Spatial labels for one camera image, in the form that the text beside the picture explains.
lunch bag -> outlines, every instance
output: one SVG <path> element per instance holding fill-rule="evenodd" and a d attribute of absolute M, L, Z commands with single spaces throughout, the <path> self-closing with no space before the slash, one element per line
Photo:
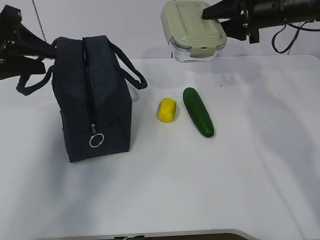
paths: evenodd
<path fill-rule="evenodd" d="M 106 36 L 82 40 L 59 37 L 53 45 L 57 58 L 44 79 L 26 87 L 30 74 L 24 74 L 16 89 L 27 96 L 43 87 L 52 75 L 71 163 L 128 152 L 132 98 L 126 80 L 140 90 L 147 87 L 144 76 Z M 140 81 L 120 67 L 116 55 Z"/>

bag handle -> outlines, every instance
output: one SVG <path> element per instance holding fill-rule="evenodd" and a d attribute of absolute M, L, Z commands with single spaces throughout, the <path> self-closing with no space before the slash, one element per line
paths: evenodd
<path fill-rule="evenodd" d="M 140 79 L 140 82 L 135 80 L 126 70 L 120 67 L 119 74 L 125 78 L 132 86 L 136 89 L 145 89 L 148 86 L 148 83 L 145 77 L 135 68 L 129 58 L 124 54 L 124 52 L 109 41 L 110 48 L 115 52 L 115 54 L 121 59 L 121 61 Z"/>
<path fill-rule="evenodd" d="M 57 45 L 57 41 L 58 41 L 58 39 L 55 39 L 55 40 L 52 42 L 51 45 L 52 45 L 53 47 L 55 47 L 55 46 Z M 38 58 L 36 59 L 36 61 L 42 62 L 44 59 L 45 59 L 45 57 L 40 56 L 40 57 L 38 57 Z M 54 65 L 52 65 L 52 66 L 49 67 L 49 69 L 48 69 L 48 71 L 46 72 L 44 78 L 43 78 L 40 82 L 38 82 L 38 83 L 36 83 L 36 84 L 34 84 L 34 85 L 32 85 L 32 86 L 27 86 L 27 87 L 26 87 L 26 84 L 27 84 L 27 82 L 29 81 L 31 74 L 30 74 L 30 73 L 22 74 L 22 75 L 20 76 L 18 85 L 16 86 L 15 89 L 16 89 L 19 93 L 21 93 L 21 94 L 23 94 L 23 95 L 25 95 L 25 96 L 28 96 L 28 95 L 34 93 L 35 91 L 39 90 L 40 88 L 42 88 L 44 85 L 46 85 L 46 84 L 49 82 L 53 70 L 54 70 Z"/>

green cucumber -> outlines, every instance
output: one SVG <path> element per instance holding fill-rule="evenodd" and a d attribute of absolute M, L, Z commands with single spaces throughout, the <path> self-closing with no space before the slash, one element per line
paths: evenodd
<path fill-rule="evenodd" d="M 187 87 L 183 91 L 183 102 L 199 132 L 206 138 L 213 137 L 215 134 L 214 125 L 201 97 L 194 88 Z"/>

glass food container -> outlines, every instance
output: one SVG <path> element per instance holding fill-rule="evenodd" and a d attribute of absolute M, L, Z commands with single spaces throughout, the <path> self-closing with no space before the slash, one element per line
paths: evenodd
<path fill-rule="evenodd" d="M 165 4 L 162 26 L 165 38 L 179 62 L 210 61 L 227 42 L 217 20 L 203 20 L 203 9 L 210 5 L 197 0 L 176 0 Z"/>

container lid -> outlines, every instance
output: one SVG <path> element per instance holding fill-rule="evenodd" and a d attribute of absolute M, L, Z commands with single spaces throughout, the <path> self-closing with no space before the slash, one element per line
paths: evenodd
<path fill-rule="evenodd" d="M 171 39 L 181 48 L 190 49 L 190 57 L 206 58 L 224 47 L 227 36 L 218 20 L 202 19 L 210 5 L 203 1 L 176 0 L 165 4 L 161 20 L 167 42 Z"/>

